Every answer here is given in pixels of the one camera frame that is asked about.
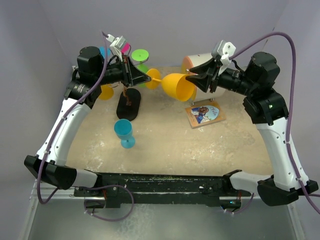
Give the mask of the pink plastic wine glass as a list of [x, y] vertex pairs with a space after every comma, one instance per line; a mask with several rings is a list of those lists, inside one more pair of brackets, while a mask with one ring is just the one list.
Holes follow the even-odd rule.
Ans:
[[127, 42], [124, 47], [121, 49], [122, 54], [129, 53], [131, 51], [131, 45]]

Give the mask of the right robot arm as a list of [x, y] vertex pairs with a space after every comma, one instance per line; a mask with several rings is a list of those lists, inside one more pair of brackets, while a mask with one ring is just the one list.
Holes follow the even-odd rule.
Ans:
[[186, 79], [201, 91], [211, 93], [223, 88], [244, 96], [243, 106], [262, 139], [273, 169], [271, 176], [235, 170], [226, 174], [222, 190], [228, 196], [239, 190], [260, 196], [270, 207], [288, 205], [303, 193], [318, 190], [316, 181], [310, 180], [299, 163], [291, 158], [296, 151], [288, 152], [290, 135], [286, 132], [289, 111], [285, 99], [273, 88], [280, 73], [276, 58], [266, 52], [256, 52], [245, 70], [227, 68], [222, 74], [222, 58], [210, 60], [189, 69]]

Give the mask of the orange wine glass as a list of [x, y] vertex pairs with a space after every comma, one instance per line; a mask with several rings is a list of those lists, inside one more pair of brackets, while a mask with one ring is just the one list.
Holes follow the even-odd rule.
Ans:
[[154, 90], [161, 85], [169, 97], [181, 102], [188, 101], [196, 88], [193, 83], [186, 80], [187, 74], [170, 73], [161, 78], [161, 73], [155, 68], [149, 69], [146, 74], [151, 77], [151, 81], [145, 84], [148, 89]]
[[103, 101], [107, 101], [111, 99], [114, 95], [114, 90], [109, 84], [101, 85], [101, 94], [99, 95], [99, 99]]

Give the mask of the green plastic wine glass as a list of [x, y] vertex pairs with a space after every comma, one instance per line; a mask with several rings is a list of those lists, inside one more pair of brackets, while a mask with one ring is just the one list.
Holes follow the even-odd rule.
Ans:
[[149, 59], [149, 52], [145, 49], [136, 49], [131, 53], [131, 58], [136, 62], [135, 67], [143, 73], [147, 73], [149, 68], [145, 63]]

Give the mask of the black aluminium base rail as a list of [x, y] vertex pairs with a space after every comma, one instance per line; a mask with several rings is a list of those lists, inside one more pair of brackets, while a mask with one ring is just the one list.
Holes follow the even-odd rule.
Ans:
[[165, 174], [98, 174], [93, 188], [64, 186], [75, 197], [90, 201], [89, 208], [119, 208], [122, 204], [205, 205], [238, 209], [241, 197], [251, 193], [236, 190], [227, 175], [191, 176]]

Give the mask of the blue wine glass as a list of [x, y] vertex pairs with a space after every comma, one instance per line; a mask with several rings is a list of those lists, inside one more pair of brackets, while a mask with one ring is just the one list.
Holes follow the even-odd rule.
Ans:
[[105, 49], [105, 47], [100, 46], [99, 51], [104, 59], [106, 57], [109, 58], [109, 56], [111, 55], [111, 50], [109, 48]]
[[120, 139], [120, 144], [125, 149], [131, 149], [134, 147], [136, 140], [133, 137], [133, 127], [129, 120], [119, 119], [114, 124], [114, 132]]

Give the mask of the children's picture book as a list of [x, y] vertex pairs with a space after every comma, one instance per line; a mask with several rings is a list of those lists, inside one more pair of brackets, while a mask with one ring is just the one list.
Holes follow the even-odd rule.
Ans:
[[202, 104], [187, 107], [185, 112], [192, 129], [225, 121], [226, 114], [217, 101], [206, 101]]

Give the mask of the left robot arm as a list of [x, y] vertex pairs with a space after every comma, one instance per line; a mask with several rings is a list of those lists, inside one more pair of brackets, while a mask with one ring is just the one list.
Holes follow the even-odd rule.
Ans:
[[128, 88], [151, 81], [151, 77], [134, 66], [129, 56], [121, 54], [114, 59], [114, 63], [106, 61], [96, 46], [80, 50], [77, 69], [67, 85], [49, 136], [34, 156], [27, 155], [24, 160], [35, 178], [63, 190], [85, 187], [91, 196], [103, 191], [97, 173], [68, 167], [66, 161], [80, 125], [102, 92], [102, 85], [120, 82]]

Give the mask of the metal wine glass rack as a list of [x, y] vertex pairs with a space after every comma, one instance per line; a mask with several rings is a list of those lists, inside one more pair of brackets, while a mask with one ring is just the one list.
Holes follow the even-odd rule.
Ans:
[[[120, 83], [123, 85], [123, 71], [122, 61], [119, 57], [114, 55], [107, 63], [105, 79], [108, 85]], [[141, 93], [137, 89], [133, 89], [133, 86], [124, 86], [122, 93], [120, 94], [118, 105], [116, 108], [116, 115], [119, 119], [127, 119], [133, 121], [137, 116], [141, 103]]]

